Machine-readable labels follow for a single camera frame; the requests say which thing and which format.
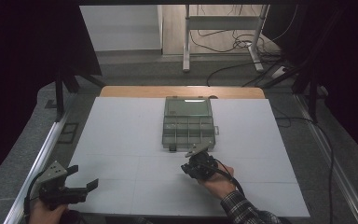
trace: wooden edge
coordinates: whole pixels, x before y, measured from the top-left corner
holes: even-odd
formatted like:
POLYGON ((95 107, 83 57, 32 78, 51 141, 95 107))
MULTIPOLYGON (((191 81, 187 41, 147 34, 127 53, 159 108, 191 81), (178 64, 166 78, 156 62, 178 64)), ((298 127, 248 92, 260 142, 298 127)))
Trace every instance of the wooden edge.
POLYGON ((220 99, 265 99, 260 88, 185 86, 106 86, 101 97, 165 98, 204 96, 220 99))

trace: sleeve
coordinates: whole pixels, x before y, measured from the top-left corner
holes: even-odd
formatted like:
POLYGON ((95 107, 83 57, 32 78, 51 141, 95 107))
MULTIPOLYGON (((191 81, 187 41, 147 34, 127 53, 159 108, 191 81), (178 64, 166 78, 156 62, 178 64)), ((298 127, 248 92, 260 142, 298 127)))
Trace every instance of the sleeve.
POLYGON ((258 210, 238 191, 228 194, 220 204, 234 224, 281 224, 275 215, 258 210))

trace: metal stand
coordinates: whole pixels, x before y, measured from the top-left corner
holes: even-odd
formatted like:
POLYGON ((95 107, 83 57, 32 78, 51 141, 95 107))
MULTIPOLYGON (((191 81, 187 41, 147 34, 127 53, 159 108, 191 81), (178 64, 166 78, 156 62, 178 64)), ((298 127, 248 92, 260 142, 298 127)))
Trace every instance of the metal stand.
POLYGON ((268 8, 269 8, 269 6, 267 6, 267 5, 262 6, 261 13, 258 18, 258 24, 255 29, 255 35, 252 40, 252 45, 250 47, 248 47, 249 53, 251 54, 251 57, 252 57, 252 60, 255 63, 255 70, 257 72, 264 71, 263 65, 261 64, 260 58, 258 57, 258 54, 257 54, 257 40, 258 40, 258 37, 260 37, 261 29, 263 28, 263 24, 264 24, 264 20, 266 19, 266 14, 267 14, 268 8))
POLYGON ((87 81, 103 88, 106 84, 91 75, 88 75, 72 66, 68 67, 67 69, 59 69, 57 72, 55 86, 56 86, 56 102, 57 102, 57 116, 56 122, 60 122, 62 116, 64 114, 64 106, 63 106, 63 89, 62 83, 65 85, 66 89, 69 92, 78 92, 80 86, 75 78, 75 74, 85 78, 87 81))
POLYGON ((257 72, 264 68, 257 54, 257 41, 260 37, 269 5, 263 5, 260 16, 191 16, 186 5, 185 44, 183 46, 183 71, 190 71, 190 30, 255 30, 252 45, 248 48, 257 72))

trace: wooden floor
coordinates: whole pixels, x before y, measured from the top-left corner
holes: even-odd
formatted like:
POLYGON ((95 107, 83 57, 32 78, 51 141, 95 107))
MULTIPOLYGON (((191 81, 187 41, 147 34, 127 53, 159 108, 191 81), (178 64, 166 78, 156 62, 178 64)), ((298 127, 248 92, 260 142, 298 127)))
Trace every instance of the wooden floor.
MULTIPOLYGON (((242 16, 258 16, 261 11, 261 5, 191 5, 190 16, 194 15, 242 15, 242 16)), ((185 17, 186 7, 184 5, 164 5, 162 6, 163 16, 163 54, 182 54, 185 41, 185 17)), ((245 49, 233 49, 234 37, 241 36, 241 40, 252 40, 254 31, 225 31, 214 35, 207 35, 215 31, 193 30, 190 38, 190 53, 247 53, 245 49), (206 46, 218 51, 206 49, 199 45, 206 46)), ((264 49, 268 52, 277 51, 279 48, 269 39, 261 35, 265 41, 264 49)), ((262 49, 263 41, 259 39, 257 45, 262 49)))

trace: white tabletop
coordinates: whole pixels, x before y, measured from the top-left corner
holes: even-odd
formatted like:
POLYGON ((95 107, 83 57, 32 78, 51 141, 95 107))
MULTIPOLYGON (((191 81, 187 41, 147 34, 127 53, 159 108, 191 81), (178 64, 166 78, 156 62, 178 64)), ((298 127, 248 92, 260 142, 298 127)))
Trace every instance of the white tabletop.
MULTIPOLYGON (((100 186, 85 203, 86 213, 223 217, 219 200, 184 174, 185 152, 161 144, 164 98, 99 97, 89 114, 71 165, 79 172, 66 186, 100 186)), ((309 217, 292 165, 265 99, 212 100, 219 127, 210 152, 234 167, 246 197, 279 217, 309 217)))

